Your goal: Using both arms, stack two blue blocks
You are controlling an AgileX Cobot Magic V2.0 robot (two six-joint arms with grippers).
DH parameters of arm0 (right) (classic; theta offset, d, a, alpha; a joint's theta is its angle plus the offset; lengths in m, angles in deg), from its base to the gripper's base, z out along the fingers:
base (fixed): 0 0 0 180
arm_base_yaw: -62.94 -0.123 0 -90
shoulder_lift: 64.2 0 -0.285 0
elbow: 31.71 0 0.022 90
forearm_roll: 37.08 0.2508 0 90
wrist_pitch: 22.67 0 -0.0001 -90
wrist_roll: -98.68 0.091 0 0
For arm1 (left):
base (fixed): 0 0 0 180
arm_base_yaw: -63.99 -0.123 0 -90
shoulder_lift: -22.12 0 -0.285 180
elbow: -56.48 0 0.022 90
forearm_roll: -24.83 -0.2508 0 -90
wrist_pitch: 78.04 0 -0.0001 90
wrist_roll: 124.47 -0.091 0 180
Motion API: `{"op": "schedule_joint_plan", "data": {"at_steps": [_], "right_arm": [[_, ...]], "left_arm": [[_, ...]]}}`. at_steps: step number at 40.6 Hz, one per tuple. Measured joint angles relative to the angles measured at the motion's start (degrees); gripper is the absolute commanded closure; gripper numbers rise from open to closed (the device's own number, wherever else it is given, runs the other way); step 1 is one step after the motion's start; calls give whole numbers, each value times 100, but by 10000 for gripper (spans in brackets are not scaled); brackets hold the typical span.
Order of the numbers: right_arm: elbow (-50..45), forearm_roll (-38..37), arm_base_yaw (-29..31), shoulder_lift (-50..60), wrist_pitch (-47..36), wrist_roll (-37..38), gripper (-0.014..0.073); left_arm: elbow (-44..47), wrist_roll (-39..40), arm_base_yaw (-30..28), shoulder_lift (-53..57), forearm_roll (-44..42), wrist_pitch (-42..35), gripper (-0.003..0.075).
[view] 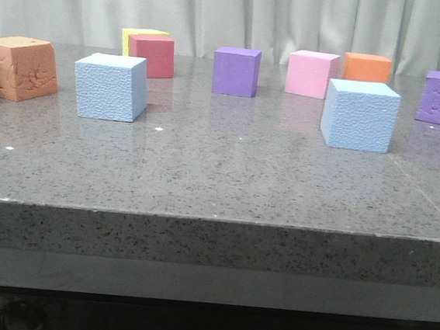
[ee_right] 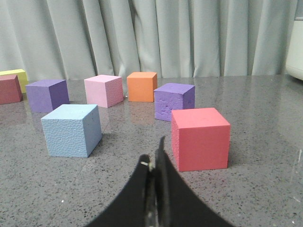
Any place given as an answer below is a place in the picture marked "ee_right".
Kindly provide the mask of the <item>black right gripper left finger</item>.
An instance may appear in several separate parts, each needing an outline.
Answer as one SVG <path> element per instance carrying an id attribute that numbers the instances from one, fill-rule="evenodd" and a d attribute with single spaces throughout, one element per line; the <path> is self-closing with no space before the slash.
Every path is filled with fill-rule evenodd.
<path id="1" fill-rule="evenodd" d="M 149 156 L 141 155 L 129 181 L 111 204 L 87 226 L 143 227 Z"/>

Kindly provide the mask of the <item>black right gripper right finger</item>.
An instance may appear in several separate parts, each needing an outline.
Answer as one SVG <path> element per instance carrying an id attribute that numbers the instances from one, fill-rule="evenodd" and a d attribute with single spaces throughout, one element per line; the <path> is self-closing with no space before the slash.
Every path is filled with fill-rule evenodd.
<path id="1" fill-rule="evenodd" d="M 231 227 L 206 206 L 183 181 L 160 140 L 155 152 L 155 189 L 160 227 Z"/>

